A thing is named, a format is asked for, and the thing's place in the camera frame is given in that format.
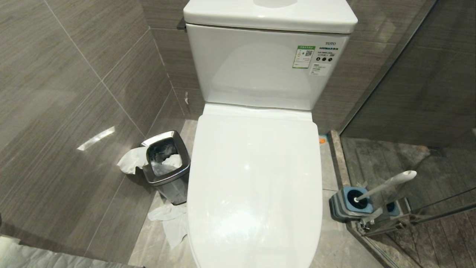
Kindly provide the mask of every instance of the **toilet brush handle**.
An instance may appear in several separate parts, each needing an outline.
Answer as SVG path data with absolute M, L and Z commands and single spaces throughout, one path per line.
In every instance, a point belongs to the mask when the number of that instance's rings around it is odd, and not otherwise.
M 366 192 L 365 194 L 357 197 L 355 199 L 355 201 L 360 201 L 364 198 L 367 198 L 373 194 L 376 194 L 380 191 L 383 191 L 391 186 L 395 186 L 395 185 L 398 185 L 398 184 L 401 184 L 401 183 L 404 183 L 404 182 L 407 182 L 411 179 L 413 179 L 415 176 L 417 175 L 417 172 L 414 171 L 414 170 L 407 170 L 407 171 L 404 171 L 396 176 L 393 176 L 391 177 L 390 179 L 386 180 L 384 183 L 382 183 L 381 185 L 373 188 L 372 190 Z

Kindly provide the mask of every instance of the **marble floor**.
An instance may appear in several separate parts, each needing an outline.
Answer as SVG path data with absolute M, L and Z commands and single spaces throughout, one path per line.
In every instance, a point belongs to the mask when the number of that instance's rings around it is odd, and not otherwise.
M 197 121 L 186 120 L 180 133 L 192 155 L 193 140 Z M 310 268 L 380 268 L 380 263 L 346 230 L 342 223 L 331 219 L 328 208 L 329 198 L 337 191 L 328 142 L 321 144 L 322 187 L 324 213 L 319 245 Z M 157 193 L 150 210 L 164 204 Z M 170 250 L 160 221 L 146 218 L 136 245 L 129 259 L 130 265 L 146 268 L 196 268 L 188 246 L 188 237 Z

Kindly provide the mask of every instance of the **metal bracket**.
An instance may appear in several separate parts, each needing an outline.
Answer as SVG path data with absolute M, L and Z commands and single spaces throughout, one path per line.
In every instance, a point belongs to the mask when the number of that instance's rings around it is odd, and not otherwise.
M 183 31 L 187 32 L 187 26 L 186 26 L 184 17 L 182 17 L 182 19 L 178 22 L 177 30 L 181 30 L 181 31 L 183 30 Z

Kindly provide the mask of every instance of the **toilet tank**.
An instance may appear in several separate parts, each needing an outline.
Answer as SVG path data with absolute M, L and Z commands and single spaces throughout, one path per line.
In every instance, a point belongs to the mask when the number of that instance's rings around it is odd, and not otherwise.
M 190 0 L 184 18 L 206 102 L 299 110 L 357 23 L 345 0 Z

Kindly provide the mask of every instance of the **toilet tank lid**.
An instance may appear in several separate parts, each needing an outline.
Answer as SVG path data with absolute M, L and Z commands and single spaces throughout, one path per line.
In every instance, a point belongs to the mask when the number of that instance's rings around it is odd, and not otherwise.
M 187 23 L 279 31 L 352 33 L 357 18 L 346 0 L 190 0 Z

